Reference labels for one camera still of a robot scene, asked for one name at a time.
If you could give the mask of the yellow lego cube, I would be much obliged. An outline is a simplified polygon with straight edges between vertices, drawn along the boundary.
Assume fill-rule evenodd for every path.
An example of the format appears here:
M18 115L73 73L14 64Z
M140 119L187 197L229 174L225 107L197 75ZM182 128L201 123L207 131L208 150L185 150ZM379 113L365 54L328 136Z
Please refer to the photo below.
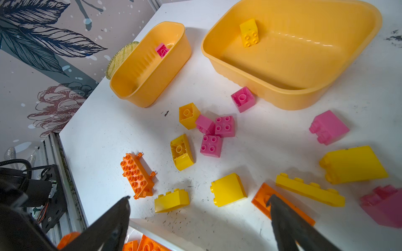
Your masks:
M240 24L239 27L242 43L245 48L253 46L259 42L258 27L256 25L255 19L252 18Z

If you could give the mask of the orange long studded lego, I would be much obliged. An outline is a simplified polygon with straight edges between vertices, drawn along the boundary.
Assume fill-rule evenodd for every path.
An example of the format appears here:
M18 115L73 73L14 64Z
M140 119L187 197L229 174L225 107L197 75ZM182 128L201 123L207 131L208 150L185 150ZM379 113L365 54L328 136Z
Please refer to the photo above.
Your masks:
M147 173L140 162L142 156L143 153L126 153L120 162L123 170L122 175L129 181L136 200L153 196L152 189L155 185L152 179L156 176L156 172Z

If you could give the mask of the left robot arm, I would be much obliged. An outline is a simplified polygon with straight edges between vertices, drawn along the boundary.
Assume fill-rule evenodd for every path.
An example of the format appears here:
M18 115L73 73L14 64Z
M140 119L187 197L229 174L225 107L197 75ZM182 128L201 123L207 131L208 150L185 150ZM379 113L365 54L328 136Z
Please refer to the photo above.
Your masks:
M41 224L51 206L57 214L50 225L67 210L61 177L56 164L32 167L24 159L1 162L1 250L55 251Z

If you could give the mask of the yellow lego arch brick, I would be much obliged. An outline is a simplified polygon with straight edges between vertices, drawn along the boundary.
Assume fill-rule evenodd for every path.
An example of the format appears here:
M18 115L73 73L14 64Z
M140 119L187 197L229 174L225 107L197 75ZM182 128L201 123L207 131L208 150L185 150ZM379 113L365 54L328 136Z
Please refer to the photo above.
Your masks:
M174 165L179 171L183 171L195 164L186 134L172 140L170 147Z

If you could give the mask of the orange curved lego piece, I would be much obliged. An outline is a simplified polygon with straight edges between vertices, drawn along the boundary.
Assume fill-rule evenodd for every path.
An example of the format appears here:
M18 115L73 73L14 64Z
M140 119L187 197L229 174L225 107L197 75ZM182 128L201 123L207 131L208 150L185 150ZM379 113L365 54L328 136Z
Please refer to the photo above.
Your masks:
M72 241L74 241L78 236L80 235L80 232L71 232L67 235L65 235L57 245L58 250L62 250L64 247L66 247L68 244L70 244Z

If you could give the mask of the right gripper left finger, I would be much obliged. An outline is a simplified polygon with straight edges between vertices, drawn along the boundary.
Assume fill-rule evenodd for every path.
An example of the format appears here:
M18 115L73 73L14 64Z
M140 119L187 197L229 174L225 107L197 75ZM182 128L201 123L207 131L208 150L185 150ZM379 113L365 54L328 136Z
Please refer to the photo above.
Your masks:
M129 197L123 197L82 232L63 251L121 251L130 216Z

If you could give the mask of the yellow lego hollow brick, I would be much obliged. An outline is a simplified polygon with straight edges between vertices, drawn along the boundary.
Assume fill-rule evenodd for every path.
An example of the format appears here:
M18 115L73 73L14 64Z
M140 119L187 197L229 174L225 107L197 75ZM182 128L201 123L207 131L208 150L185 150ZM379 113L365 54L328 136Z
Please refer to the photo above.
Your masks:
M200 114L194 103L187 104L179 108L179 122L188 130L194 129Z

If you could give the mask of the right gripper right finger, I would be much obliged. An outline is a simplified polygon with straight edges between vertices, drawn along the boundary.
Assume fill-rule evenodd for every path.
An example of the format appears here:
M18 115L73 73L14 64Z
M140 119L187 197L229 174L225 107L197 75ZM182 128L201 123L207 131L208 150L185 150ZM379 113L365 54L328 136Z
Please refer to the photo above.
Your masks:
M272 228L280 251L340 251L276 195L267 201Z

